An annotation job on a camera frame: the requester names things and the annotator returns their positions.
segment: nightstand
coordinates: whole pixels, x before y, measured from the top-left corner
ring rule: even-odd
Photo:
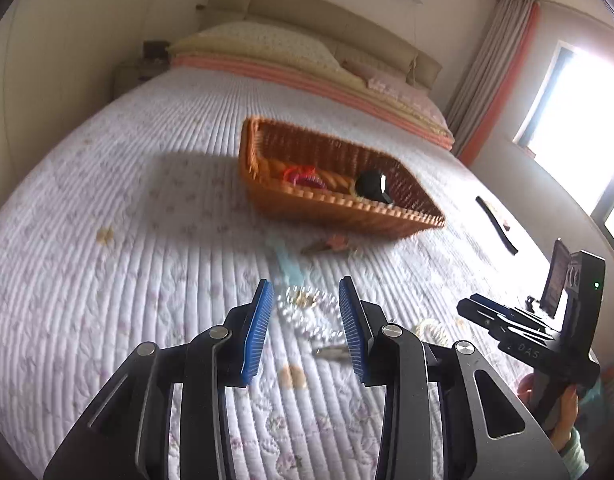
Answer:
[[[169,70],[168,61],[161,59],[140,58],[120,64],[114,70],[113,99],[119,98],[167,70]]]

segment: yellow pillow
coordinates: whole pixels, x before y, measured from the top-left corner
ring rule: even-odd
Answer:
[[[223,23],[193,34],[169,47],[172,56],[200,52],[263,59],[353,88],[364,87],[363,81],[344,70],[320,41],[266,23]]]

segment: orange wicker basket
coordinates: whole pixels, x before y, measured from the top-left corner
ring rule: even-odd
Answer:
[[[305,220],[389,238],[442,227],[444,215],[395,158],[294,124],[250,117],[242,126],[240,175],[254,206],[271,218]],[[283,168],[314,166],[328,189],[294,186]],[[381,170],[393,205],[350,195],[365,170]]]

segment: red object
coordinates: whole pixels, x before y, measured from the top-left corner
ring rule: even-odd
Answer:
[[[327,185],[316,174],[313,166],[291,166],[282,172],[282,179],[294,186],[327,189]]]
[[[524,66],[524,63],[529,55],[529,49],[533,43],[533,37],[535,36],[536,28],[538,27],[538,19],[540,17],[540,6],[538,3],[534,3],[532,7],[532,12],[529,15],[529,22],[527,23],[527,28],[524,31],[524,35],[522,40],[520,40],[520,45],[518,46],[518,50],[514,55],[514,59],[509,66],[509,70],[502,83],[500,84],[500,88],[496,93],[496,97],[491,101],[489,108],[487,109],[487,113],[480,121],[476,131],[469,139],[469,142],[465,145],[462,150],[462,153],[458,156],[458,160],[461,161],[465,166],[470,166],[480,150],[487,142],[491,134],[491,130],[498,119],[500,118],[500,114],[503,111],[504,106],[509,101],[509,97],[514,90],[514,86],[516,86],[516,82],[518,81],[518,77],[520,76],[520,71]]]

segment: quilted white bedspread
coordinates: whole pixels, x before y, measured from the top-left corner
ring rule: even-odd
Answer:
[[[447,225],[397,242],[352,236],[353,258],[300,256],[330,234],[253,211],[237,171],[240,128],[261,114],[397,156]],[[283,274],[268,248],[284,241],[306,284],[360,297],[413,327],[445,325],[475,343],[512,386],[526,367],[456,317],[480,292],[516,306],[542,290],[548,263],[509,215],[520,252],[504,248],[475,202],[499,204],[447,151],[325,98],[277,84],[178,68],[109,105],[42,161],[0,213],[0,428],[33,473],[132,349],[191,341],[248,303],[260,278]],[[228,392],[240,479],[373,478],[382,388],[348,365],[314,360],[311,344],[272,315],[260,372]],[[437,399],[434,469],[442,471]],[[171,478],[178,478],[174,399]]]

